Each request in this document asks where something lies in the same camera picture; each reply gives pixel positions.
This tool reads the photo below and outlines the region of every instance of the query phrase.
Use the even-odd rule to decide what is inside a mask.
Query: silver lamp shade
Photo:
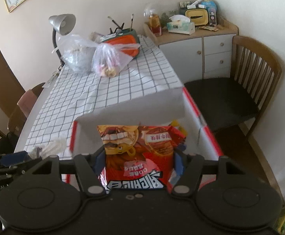
[[[76,17],[73,14],[55,15],[49,18],[49,22],[59,34],[67,35],[73,30],[76,24]]]

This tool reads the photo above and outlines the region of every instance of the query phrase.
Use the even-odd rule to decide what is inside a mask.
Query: red snack bag
[[[153,189],[167,185],[173,148],[184,136],[172,126],[100,125],[105,149],[106,189]]]

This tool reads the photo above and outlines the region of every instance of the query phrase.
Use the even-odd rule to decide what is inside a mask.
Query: brush
[[[131,32],[132,31],[132,28],[133,28],[133,20],[134,20],[134,14],[131,15],[131,28],[129,29],[129,31]]]
[[[118,28],[120,28],[121,29],[121,27],[114,21],[114,19],[113,18],[111,18],[110,16],[108,16],[108,19],[110,19],[110,20],[112,20],[112,22],[118,27]]]

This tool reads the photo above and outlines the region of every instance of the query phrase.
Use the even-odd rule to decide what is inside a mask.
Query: checkered tablecloth
[[[77,75],[67,66],[40,110],[24,150],[64,137],[70,144],[73,121],[84,113],[170,88],[182,87],[173,68],[151,39],[140,36],[140,54],[114,78]],[[71,159],[68,147],[60,159]]]

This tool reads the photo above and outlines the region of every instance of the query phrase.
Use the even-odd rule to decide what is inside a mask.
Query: black chair seat
[[[247,91],[231,78],[196,80],[185,87],[213,132],[254,118],[259,112]]]

